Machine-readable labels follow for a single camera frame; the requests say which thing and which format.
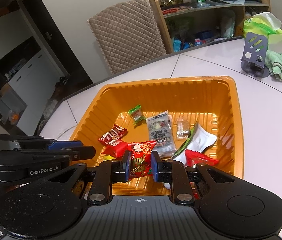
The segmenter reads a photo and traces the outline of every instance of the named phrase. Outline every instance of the orange plastic basket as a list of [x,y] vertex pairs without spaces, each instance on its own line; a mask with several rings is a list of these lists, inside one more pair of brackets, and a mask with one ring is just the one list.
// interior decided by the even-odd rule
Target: orange plastic basket
[[[178,148],[185,139],[176,139],[177,119],[187,118],[191,126],[198,120],[208,132],[217,135],[217,141],[204,153],[219,159],[217,168],[243,178],[244,152],[241,111],[232,78],[188,77],[126,82],[104,86],[83,115],[71,140],[92,145],[96,156],[87,160],[89,166],[103,161],[105,147],[98,138],[116,123],[128,129],[123,140],[149,140],[146,123],[134,127],[128,111],[140,104],[143,114],[150,117],[166,110],[172,115],[172,133]],[[169,190],[152,176],[135,178],[128,183],[113,185],[115,195],[166,195]]]

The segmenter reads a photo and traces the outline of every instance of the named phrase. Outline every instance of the green cloth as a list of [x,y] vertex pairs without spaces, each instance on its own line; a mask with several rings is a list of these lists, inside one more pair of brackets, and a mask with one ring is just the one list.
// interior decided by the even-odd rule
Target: green cloth
[[268,50],[266,52],[265,65],[270,70],[270,74],[282,81],[282,54]]

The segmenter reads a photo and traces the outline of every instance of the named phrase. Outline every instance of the door frame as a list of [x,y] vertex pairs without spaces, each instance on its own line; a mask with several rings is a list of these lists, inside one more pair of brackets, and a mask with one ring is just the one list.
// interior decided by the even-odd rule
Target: door frame
[[69,75],[68,71],[64,68],[58,57],[54,54],[54,51],[49,46],[48,42],[42,35],[42,33],[39,31],[38,27],[36,26],[35,22],[32,20],[29,12],[27,11],[26,7],[22,3],[23,0],[18,0],[17,3],[20,7],[20,13],[25,20],[26,24],[28,25],[29,29],[31,30],[33,37],[35,38],[36,42],[39,44],[39,46],[42,48],[42,50],[45,52],[45,54],[48,56],[49,60],[51,61],[54,68],[57,70],[57,72],[61,76],[67,76]]

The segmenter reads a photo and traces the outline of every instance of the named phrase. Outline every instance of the red snack packet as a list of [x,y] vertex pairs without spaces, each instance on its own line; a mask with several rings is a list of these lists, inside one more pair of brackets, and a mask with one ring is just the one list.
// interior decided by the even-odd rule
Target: red snack packet
[[208,165],[214,166],[219,162],[219,160],[212,159],[203,153],[191,151],[188,149],[185,150],[185,158],[187,165],[190,167],[197,163],[206,163]]
[[127,147],[128,143],[122,141],[121,139],[117,139],[116,141],[109,143],[103,153],[105,155],[111,155],[116,159],[120,159]]
[[118,138],[122,138],[127,134],[127,129],[114,124],[112,129],[109,132],[106,132],[104,135],[102,135],[98,140],[103,145],[109,145],[109,143],[115,142]]
[[156,141],[129,143],[128,150],[131,151],[130,178],[151,176],[151,151]]

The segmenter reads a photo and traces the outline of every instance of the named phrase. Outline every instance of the crosshair symbol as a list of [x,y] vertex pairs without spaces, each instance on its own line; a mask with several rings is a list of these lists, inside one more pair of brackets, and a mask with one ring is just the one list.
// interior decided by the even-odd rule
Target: crosshair symbol
[[138,201],[139,203],[143,203],[146,200],[144,198],[138,198],[136,201]]

